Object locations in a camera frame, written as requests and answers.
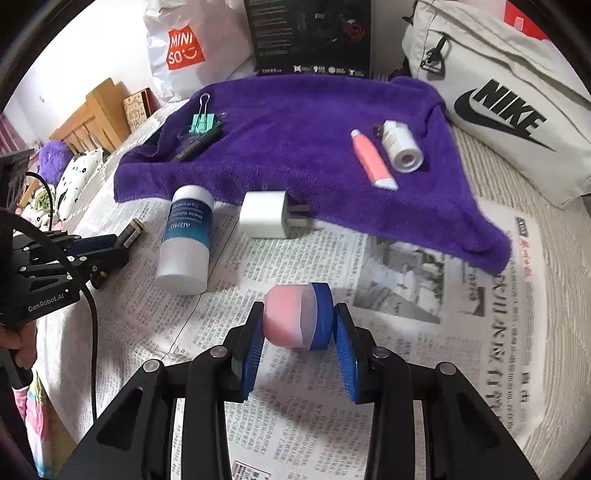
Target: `nike logo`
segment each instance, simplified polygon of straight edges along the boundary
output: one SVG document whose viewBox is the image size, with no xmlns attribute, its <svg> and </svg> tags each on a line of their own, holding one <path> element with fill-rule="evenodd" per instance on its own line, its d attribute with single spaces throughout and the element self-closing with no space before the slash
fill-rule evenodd
<svg viewBox="0 0 591 480">
<path fill-rule="evenodd" d="M 548 145 L 544 145 L 535 138 L 531 138 L 530 135 L 532 132 L 528 128 L 538 128 L 546 121 L 546 118 L 531 105 L 528 105 L 525 100 L 518 97 L 507 87 L 499 85 L 494 79 L 491 79 L 477 92 L 476 90 L 470 90 L 460 95 L 455 101 L 453 106 L 460 118 L 471 124 L 481 125 L 482 127 L 492 128 L 499 132 L 514 135 L 548 150 L 555 151 Z M 470 104 L 471 98 L 475 102 L 482 103 L 485 108 L 503 120 L 508 121 L 509 125 L 474 111 Z"/>
</svg>

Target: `black product box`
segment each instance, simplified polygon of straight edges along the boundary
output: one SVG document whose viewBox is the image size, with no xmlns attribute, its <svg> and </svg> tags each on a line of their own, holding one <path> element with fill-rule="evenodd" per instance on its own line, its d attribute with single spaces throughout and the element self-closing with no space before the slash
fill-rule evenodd
<svg viewBox="0 0 591 480">
<path fill-rule="evenodd" d="M 259 74 L 368 78 L 371 0 L 245 0 Z"/>
</svg>

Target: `nike swoosh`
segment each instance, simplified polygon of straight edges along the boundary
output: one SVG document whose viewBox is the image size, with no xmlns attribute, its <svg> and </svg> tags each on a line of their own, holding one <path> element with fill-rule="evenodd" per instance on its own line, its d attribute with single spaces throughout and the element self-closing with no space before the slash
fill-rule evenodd
<svg viewBox="0 0 591 480">
<path fill-rule="evenodd" d="M 481 125 L 483 127 L 492 128 L 494 130 L 498 130 L 499 132 L 504 132 L 509 135 L 514 135 L 515 137 L 523 138 L 529 142 L 533 142 L 541 147 L 547 148 L 548 150 L 552 150 L 556 152 L 553 148 L 550 148 L 548 145 L 544 145 L 542 142 L 538 142 L 535 138 L 529 137 L 527 134 L 518 132 L 513 127 L 509 125 L 505 125 L 502 122 L 498 122 L 493 120 L 492 118 L 488 118 L 485 115 L 481 115 L 480 113 L 475 112 L 470 105 L 470 97 L 476 91 L 470 90 L 469 92 L 460 95 L 456 102 L 453 104 L 453 107 L 456 110 L 456 113 L 465 120 L 466 122 L 470 122 L 471 124 Z"/>
</svg>

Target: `screw head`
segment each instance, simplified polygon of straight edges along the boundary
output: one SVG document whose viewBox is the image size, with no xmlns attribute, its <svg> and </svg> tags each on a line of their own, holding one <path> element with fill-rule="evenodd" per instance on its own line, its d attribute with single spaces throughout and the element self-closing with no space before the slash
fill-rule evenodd
<svg viewBox="0 0 591 480">
<path fill-rule="evenodd" d="M 146 363 L 144 363 L 144 371 L 148 372 L 148 373 L 152 373 L 155 372 L 157 369 L 160 368 L 160 362 L 158 362 L 158 360 L 148 360 Z"/>
<path fill-rule="evenodd" d="M 450 362 L 443 362 L 439 364 L 439 370 L 443 375 L 453 375 L 456 373 L 456 366 Z"/>
<path fill-rule="evenodd" d="M 375 358 L 387 358 L 390 356 L 390 350 L 383 346 L 375 346 L 372 348 L 371 354 Z"/>
<path fill-rule="evenodd" d="M 216 345 L 212 347 L 209 353 L 214 358 L 223 358 L 228 354 L 228 349 L 223 345 Z"/>
</svg>

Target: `purple plush toy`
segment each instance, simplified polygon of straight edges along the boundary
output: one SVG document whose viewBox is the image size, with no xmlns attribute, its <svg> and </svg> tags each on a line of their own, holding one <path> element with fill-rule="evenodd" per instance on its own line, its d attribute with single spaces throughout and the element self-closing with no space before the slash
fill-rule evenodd
<svg viewBox="0 0 591 480">
<path fill-rule="evenodd" d="M 39 175 L 56 186 L 73 156 L 63 141 L 49 140 L 39 152 Z"/>
</svg>

